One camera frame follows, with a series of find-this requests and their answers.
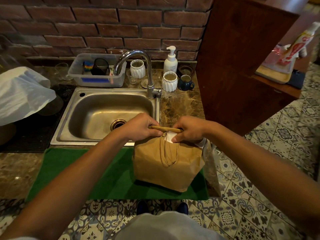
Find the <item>soap dispenser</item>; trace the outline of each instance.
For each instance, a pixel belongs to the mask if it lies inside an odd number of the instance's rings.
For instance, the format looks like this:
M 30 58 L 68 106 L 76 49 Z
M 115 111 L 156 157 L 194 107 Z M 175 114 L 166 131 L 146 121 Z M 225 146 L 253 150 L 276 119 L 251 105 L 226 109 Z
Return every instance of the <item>soap dispenser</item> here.
M 164 61 L 163 73 L 166 72 L 177 72 L 178 60 L 176 59 L 176 55 L 174 51 L 176 50 L 175 46 L 167 47 L 167 50 L 170 50 L 170 54 L 168 54 L 168 58 Z

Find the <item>chrome faucet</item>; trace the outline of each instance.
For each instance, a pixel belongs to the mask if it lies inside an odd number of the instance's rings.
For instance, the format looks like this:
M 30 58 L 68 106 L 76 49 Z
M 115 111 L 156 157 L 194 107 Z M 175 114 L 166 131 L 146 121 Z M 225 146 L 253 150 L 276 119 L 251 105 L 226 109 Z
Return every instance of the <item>chrome faucet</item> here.
M 155 84 L 152 81 L 151 72 L 151 59 L 150 56 L 143 50 L 129 50 L 122 54 L 118 59 L 117 63 L 114 65 L 113 74 L 115 76 L 119 75 L 122 69 L 123 63 L 128 60 L 131 56 L 140 55 L 146 60 L 146 66 L 148 69 L 148 85 L 147 85 L 147 97 L 153 99 L 156 95 L 161 95 L 161 88 L 155 88 Z

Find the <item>white ceramic vase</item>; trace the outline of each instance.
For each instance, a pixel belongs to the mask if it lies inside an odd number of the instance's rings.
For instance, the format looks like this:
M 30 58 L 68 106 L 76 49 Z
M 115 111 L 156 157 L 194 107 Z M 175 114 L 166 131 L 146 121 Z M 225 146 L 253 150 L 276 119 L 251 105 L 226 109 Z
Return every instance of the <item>white ceramic vase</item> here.
M 167 80 L 165 77 L 167 74 L 174 74 L 175 75 L 175 79 L 174 80 Z M 173 92 L 174 90 L 177 89 L 177 85 L 178 85 L 178 77 L 177 74 L 174 72 L 166 72 L 163 74 L 162 77 L 162 88 L 163 90 L 167 91 L 167 92 Z
M 131 75 L 134 78 L 140 79 L 146 75 L 146 67 L 144 66 L 143 60 L 133 60 L 130 63 Z

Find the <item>dark shoe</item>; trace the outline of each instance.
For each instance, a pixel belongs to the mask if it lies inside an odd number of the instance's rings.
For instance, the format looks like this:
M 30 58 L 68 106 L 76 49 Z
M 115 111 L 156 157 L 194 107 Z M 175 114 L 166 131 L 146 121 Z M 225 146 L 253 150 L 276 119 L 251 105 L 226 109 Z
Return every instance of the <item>dark shoe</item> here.
M 149 213 L 149 207 L 144 200 L 141 200 L 138 202 L 137 215 L 141 215 L 143 213 Z
M 181 202 L 177 209 L 176 209 L 176 212 L 179 212 L 181 214 L 188 214 L 189 210 L 188 210 L 188 205 L 185 203 L 185 202 Z

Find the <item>green towel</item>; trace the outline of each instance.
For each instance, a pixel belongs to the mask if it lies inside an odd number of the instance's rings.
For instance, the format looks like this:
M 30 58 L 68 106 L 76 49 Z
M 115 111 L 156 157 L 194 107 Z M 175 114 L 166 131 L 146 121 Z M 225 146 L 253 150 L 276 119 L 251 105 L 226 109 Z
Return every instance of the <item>green towel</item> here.
M 88 150 L 49 148 L 44 153 L 38 176 L 31 187 L 26 201 L 32 200 L 37 193 L 53 180 L 67 166 L 76 161 Z M 135 180 L 131 160 L 133 147 L 123 147 L 101 179 L 94 186 L 88 199 L 192 199 L 209 198 L 203 171 L 192 181 L 186 192 L 180 193 L 159 185 Z

